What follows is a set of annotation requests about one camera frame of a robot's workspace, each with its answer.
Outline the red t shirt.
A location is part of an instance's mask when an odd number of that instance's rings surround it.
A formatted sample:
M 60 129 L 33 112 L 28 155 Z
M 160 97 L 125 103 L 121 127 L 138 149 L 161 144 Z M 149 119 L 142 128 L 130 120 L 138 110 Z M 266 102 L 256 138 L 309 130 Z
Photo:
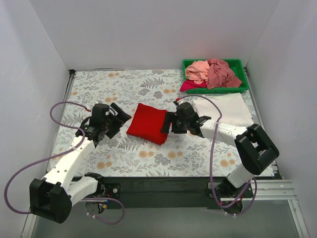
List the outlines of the red t shirt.
M 159 110 L 139 103 L 126 133 L 162 145 L 167 139 L 167 133 L 161 132 L 166 113 L 167 110 Z

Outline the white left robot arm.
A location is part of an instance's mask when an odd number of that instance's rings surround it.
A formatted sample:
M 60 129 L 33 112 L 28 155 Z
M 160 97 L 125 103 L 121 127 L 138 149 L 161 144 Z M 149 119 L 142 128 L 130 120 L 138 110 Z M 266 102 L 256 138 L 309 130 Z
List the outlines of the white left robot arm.
M 93 201 L 101 211 L 109 201 L 121 205 L 119 192 L 113 183 L 97 173 L 86 173 L 79 180 L 73 178 L 86 158 L 105 138 L 112 139 L 131 119 L 116 103 L 96 103 L 91 115 L 76 127 L 69 152 L 42 179 L 33 179 L 29 186 L 30 212 L 56 223 L 63 223 L 72 207 L 82 200 Z

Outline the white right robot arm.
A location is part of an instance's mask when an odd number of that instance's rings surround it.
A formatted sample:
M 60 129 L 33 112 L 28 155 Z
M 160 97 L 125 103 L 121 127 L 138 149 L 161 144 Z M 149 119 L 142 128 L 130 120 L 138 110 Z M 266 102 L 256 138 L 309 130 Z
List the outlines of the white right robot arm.
M 213 142 L 221 141 L 234 146 L 241 164 L 216 186 L 218 192 L 230 197 L 241 193 L 242 187 L 252 177 L 260 175 L 279 157 L 276 145 L 259 124 L 243 127 L 221 123 L 220 119 L 199 116 L 188 102 L 177 105 L 175 112 L 165 114 L 161 131 L 175 134 L 190 132 Z

